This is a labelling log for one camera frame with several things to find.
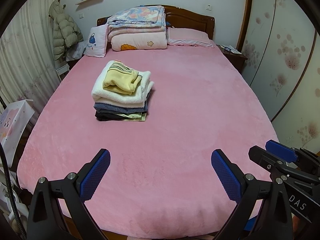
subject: blue gripper pad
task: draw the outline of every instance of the blue gripper pad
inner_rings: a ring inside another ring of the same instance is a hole
[[[231,163],[220,149],[212,153],[211,164],[229,199],[239,204],[245,191],[244,174],[240,168],[236,164]]]
[[[103,175],[110,165],[110,153],[101,149],[90,163],[86,163],[78,172],[76,188],[82,202],[92,198]]]
[[[267,141],[266,150],[288,163],[295,162],[298,159],[294,150],[275,142],[274,140]]]

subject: floral wardrobe door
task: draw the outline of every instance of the floral wardrobe door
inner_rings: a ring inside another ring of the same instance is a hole
[[[275,0],[252,0],[249,26],[242,48],[248,58],[242,76],[251,85],[266,49],[272,27]]]
[[[250,85],[273,119],[306,67],[315,29],[294,0],[276,0],[269,41]]]
[[[284,109],[272,122],[279,141],[289,147],[320,150],[320,37],[308,68]]]

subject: black cable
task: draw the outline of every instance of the black cable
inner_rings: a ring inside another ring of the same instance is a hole
[[[3,101],[2,97],[0,96],[0,103],[3,107],[3,109],[6,109],[7,108],[7,105],[5,104],[5,102]]]
[[[7,159],[5,157],[4,150],[2,148],[1,142],[0,142],[0,158],[1,158],[2,166],[3,166],[5,182],[7,184],[10,204],[11,204],[11,207],[12,207],[14,218],[15,218],[17,224],[18,224],[18,227],[19,227],[20,232],[22,234],[22,238],[24,240],[27,240],[27,233],[26,233],[26,231],[25,231],[25,229],[23,227],[23,224],[21,222],[21,219],[20,219],[20,216],[19,216],[19,213],[18,213],[18,210],[17,210],[16,202],[15,202],[15,199],[14,199],[14,196],[13,196],[8,163],[7,163]]]

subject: white curtain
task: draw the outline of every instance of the white curtain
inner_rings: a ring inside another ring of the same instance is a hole
[[[28,0],[0,38],[0,96],[6,104],[33,99],[33,125],[60,83],[52,55],[53,1]]]

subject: decorative pillow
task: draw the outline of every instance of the decorative pillow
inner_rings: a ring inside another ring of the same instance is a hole
[[[104,57],[106,55],[107,31],[107,24],[91,28],[85,55],[89,57]]]
[[[165,30],[150,33],[120,33],[111,39],[115,51],[129,49],[166,49],[167,38]]]
[[[169,45],[201,46],[213,48],[207,33],[186,28],[168,28],[167,42]]]

